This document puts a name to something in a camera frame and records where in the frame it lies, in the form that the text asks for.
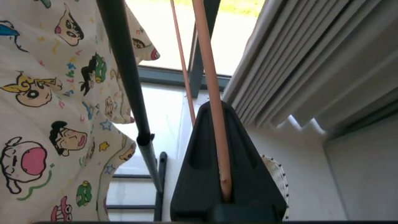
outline grass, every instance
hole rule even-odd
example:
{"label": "grass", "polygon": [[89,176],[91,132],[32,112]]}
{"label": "grass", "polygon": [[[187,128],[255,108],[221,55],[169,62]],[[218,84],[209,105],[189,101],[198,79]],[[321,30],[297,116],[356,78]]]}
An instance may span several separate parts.
{"label": "grass", "polygon": [[[132,2],[170,2],[170,0],[130,0]],[[221,0],[219,12],[258,17],[265,0]],[[191,6],[192,0],[174,0],[175,5]]]}

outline green squiggle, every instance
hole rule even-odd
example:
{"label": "green squiggle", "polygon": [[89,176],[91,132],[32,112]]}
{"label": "green squiggle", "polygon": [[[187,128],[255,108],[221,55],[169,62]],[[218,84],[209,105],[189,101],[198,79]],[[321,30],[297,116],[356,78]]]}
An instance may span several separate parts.
{"label": "green squiggle", "polygon": [[40,189],[40,188],[46,186],[50,182],[51,176],[52,176],[52,173],[51,173],[51,170],[49,170],[49,177],[48,177],[47,181],[44,182],[44,184],[41,184],[41,185],[38,185],[38,186],[29,187],[29,193],[26,195],[26,197],[17,198],[17,200],[23,201],[23,200],[28,199],[32,195],[34,189]]}

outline black triangular base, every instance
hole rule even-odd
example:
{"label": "black triangular base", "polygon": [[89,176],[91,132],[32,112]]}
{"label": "black triangular base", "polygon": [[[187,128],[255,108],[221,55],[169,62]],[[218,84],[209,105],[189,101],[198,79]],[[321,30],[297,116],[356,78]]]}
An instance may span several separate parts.
{"label": "black triangular base", "polygon": [[222,102],[222,106],[233,181],[232,205],[225,210],[220,205],[222,194],[215,135],[210,102],[207,102],[199,109],[175,186],[170,204],[172,221],[223,221],[222,217],[228,217],[229,211],[234,211],[236,216],[242,207],[265,209],[257,218],[250,215],[251,217],[238,218],[235,220],[237,222],[281,220],[286,210],[283,196],[234,109],[225,102]]}

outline white basket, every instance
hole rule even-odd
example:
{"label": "white basket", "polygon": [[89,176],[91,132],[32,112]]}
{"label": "white basket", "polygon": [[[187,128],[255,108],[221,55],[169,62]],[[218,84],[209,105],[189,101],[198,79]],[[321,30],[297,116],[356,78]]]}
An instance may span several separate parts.
{"label": "white basket", "polygon": [[274,158],[268,158],[265,155],[261,155],[261,159],[266,165],[268,172],[271,174],[276,186],[282,196],[286,201],[286,212],[283,218],[283,221],[287,221],[289,219],[289,185],[287,184],[286,174],[282,165],[280,165]]}

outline drying rack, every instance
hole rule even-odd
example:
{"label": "drying rack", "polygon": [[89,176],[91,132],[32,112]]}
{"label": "drying rack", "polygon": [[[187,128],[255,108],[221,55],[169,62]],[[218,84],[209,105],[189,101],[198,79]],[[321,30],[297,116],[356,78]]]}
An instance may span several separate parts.
{"label": "drying rack", "polygon": [[162,152],[159,158],[159,171],[152,141],[155,135],[150,132],[149,123],[139,81],[137,63],[133,52],[131,36],[123,0],[97,0],[109,43],[119,68],[126,96],[138,128],[137,145],[146,163],[150,175],[115,174],[115,179],[152,179],[156,187],[155,205],[107,205],[109,210],[154,210],[154,221],[162,220],[164,182],[167,154]]}

